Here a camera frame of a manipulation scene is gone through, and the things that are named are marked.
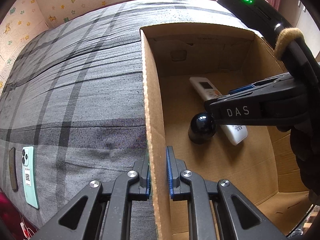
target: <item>red and white object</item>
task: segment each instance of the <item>red and white object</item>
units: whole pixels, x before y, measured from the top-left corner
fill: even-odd
[[[219,90],[207,78],[190,77],[189,80],[203,101],[222,96]],[[233,145],[237,145],[248,136],[247,128],[244,125],[227,124],[220,125],[220,127]]]

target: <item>metal screw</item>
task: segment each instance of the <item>metal screw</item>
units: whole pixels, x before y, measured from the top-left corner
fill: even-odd
[[[90,187],[98,187],[100,185],[100,182],[97,180],[93,180],[90,182]]]
[[[223,187],[228,187],[230,185],[230,181],[227,180],[227,179],[222,179],[220,181],[220,185],[223,186]]]
[[[186,170],[186,171],[183,171],[183,172],[182,172],[182,175],[183,175],[184,177],[190,177],[190,176],[192,175],[192,172]]]
[[[130,177],[130,178],[134,178],[135,176],[137,176],[137,172],[136,171],[128,171],[127,175]]]

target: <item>gray bedsheet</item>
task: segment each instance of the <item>gray bedsheet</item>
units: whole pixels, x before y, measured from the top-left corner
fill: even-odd
[[[34,38],[0,98],[0,188],[41,227],[88,182],[142,159],[146,131],[139,28],[204,22],[246,28],[210,0],[136,0],[102,8]],[[25,201],[21,151],[35,146],[40,209]],[[16,148],[19,190],[8,152]],[[131,239],[156,239],[152,202],[132,207]]]

